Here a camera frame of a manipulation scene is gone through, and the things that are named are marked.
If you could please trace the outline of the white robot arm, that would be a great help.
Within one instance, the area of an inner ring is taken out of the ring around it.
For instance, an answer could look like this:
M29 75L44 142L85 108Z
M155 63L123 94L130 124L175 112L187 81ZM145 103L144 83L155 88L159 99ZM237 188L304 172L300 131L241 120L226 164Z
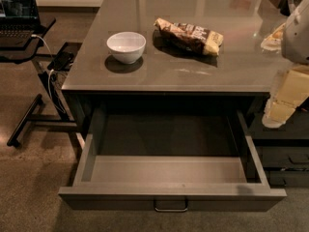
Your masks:
M280 74L270 91L262 123L280 128L309 98L309 0L302 0L287 20L261 43L264 50L281 49L292 67Z

